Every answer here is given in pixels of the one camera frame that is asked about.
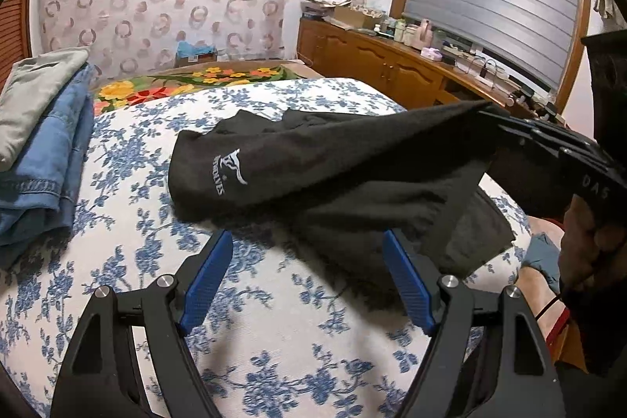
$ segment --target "silver bolt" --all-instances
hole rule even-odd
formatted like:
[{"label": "silver bolt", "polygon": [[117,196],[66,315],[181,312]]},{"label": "silver bolt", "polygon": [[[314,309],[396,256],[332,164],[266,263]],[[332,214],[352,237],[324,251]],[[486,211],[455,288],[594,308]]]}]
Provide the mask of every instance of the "silver bolt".
[{"label": "silver bolt", "polygon": [[507,286],[506,287],[506,294],[510,298],[514,298],[514,299],[519,298],[520,296],[522,296],[522,292],[516,286]]},{"label": "silver bolt", "polygon": [[444,287],[452,289],[454,287],[457,287],[460,284],[460,281],[457,280],[457,277],[454,275],[444,275],[442,277],[442,283],[444,284]]},{"label": "silver bolt", "polygon": [[157,279],[157,285],[159,287],[169,287],[173,284],[174,277],[172,275],[161,275]]},{"label": "silver bolt", "polygon": [[96,298],[106,298],[109,295],[109,286],[100,286],[94,293]]}]

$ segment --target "orange shutter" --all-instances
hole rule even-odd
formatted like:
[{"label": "orange shutter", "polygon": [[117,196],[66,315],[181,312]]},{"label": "orange shutter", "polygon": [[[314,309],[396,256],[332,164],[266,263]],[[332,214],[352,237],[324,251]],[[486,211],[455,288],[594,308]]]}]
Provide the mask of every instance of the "orange shutter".
[{"label": "orange shutter", "polygon": [[28,0],[4,0],[0,4],[0,90],[13,63],[30,56]]}]

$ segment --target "white bedsheet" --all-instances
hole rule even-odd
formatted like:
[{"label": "white bedsheet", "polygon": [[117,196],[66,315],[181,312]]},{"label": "white bedsheet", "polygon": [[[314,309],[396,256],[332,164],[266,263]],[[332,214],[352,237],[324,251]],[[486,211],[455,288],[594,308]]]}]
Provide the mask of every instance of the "white bedsheet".
[{"label": "white bedsheet", "polygon": [[[209,238],[210,224],[183,224],[170,210],[166,178],[176,134],[208,131],[238,109],[279,119],[287,108],[402,110],[361,82],[316,79],[205,90],[96,118],[72,239],[49,238],[0,274],[0,361],[37,411],[49,414],[56,376],[91,293],[103,284],[116,291],[144,287],[176,271]],[[516,277],[529,224],[489,177],[481,186],[516,240],[468,281],[500,291]],[[225,418],[393,417],[427,337],[402,312],[365,302],[278,227],[252,225],[234,239],[233,262],[205,324],[187,339]],[[143,330],[135,333],[151,406],[167,416]]]}]

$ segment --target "blue rubber pad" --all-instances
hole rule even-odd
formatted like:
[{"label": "blue rubber pad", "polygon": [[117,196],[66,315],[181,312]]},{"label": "blue rubber pad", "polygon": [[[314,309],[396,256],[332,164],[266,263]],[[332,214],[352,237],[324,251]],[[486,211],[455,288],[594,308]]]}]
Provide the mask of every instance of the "blue rubber pad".
[{"label": "blue rubber pad", "polygon": [[200,268],[185,296],[185,310],[179,325],[186,336],[191,333],[193,328],[205,322],[211,302],[232,258],[233,236],[225,230]]},{"label": "blue rubber pad", "polygon": [[411,321],[426,335],[431,335],[436,327],[431,314],[431,295],[391,230],[383,238],[383,259]]}]

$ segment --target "cardboard box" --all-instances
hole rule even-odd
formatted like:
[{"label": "cardboard box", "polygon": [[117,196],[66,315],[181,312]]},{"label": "cardboard box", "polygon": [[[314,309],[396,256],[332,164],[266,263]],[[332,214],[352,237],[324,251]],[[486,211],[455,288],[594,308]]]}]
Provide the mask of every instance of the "cardboard box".
[{"label": "cardboard box", "polygon": [[383,22],[383,16],[379,18],[373,18],[365,13],[358,12],[357,10],[351,10],[347,6],[338,6],[333,11],[333,18],[344,22],[355,29],[374,29],[376,24]]},{"label": "cardboard box", "polygon": [[179,57],[179,54],[176,54],[176,60],[174,62],[175,68],[181,68],[183,66],[189,66],[191,64],[202,64],[205,62],[215,62],[217,61],[217,53],[212,54],[199,54],[198,56],[192,57]]}]

